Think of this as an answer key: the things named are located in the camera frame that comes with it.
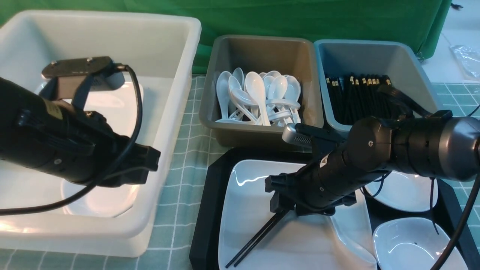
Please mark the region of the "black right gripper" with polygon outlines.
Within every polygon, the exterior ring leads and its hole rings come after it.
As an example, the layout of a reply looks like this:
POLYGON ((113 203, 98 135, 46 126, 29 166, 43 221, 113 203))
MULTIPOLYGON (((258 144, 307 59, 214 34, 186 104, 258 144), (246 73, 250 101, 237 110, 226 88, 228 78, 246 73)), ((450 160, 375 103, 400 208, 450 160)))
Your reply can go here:
POLYGON ((265 179, 265 192, 273 192, 270 212, 281 213, 293 210, 297 216, 319 214, 333 216, 336 207, 357 203, 355 192, 339 197, 322 186, 316 186, 314 171, 307 166, 294 173, 270 175, 265 179))

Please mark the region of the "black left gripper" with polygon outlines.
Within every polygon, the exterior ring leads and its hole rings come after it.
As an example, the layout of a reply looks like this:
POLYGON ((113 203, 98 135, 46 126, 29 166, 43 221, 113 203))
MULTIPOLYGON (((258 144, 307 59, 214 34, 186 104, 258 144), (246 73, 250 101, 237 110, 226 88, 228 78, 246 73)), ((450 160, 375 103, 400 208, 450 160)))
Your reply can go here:
MULTIPOLYGON (((161 152, 151 146, 136 143, 142 126, 143 111, 137 111, 137 120, 131 137, 117 135, 105 124, 104 131, 111 137, 98 139, 92 161, 94 171, 89 178, 81 181, 82 186, 95 183, 96 186, 117 188, 126 184, 143 185, 150 171, 158 170, 161 152)), ((101 123, 103 117, 90 116, 90 121, 101 123)))

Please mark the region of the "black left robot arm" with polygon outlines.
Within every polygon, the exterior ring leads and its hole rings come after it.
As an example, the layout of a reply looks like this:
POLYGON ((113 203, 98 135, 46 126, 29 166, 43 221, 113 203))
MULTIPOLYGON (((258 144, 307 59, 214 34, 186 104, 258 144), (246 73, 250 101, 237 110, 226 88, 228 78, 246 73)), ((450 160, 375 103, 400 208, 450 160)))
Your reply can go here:
POLYGON ((161 153, 134 143, 120 164, 107 167, 120 156, 130 138, 113 131, 98 112, 83 111, 93 77, 63 78, 47 83, 35 94, 1 79, 1 159, 87 186, 115 188, 140 185, 150 171, 158 170, 161 153))

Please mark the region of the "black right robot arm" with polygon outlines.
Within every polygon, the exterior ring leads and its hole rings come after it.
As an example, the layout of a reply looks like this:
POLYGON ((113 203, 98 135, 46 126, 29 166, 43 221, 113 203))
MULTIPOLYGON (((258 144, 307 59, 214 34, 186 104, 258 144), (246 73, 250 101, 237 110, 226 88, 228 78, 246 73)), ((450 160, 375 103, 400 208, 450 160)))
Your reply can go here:
POLYGON ((479 174, 479 120, 444 110, 427 118, 357 121, 347 138, 311 125, 296 124, 309 137, 313 160, 294 173, 271 175, 271 213, 333 215, 356 202, 356 190, 390 171, 470 181, 479 174))

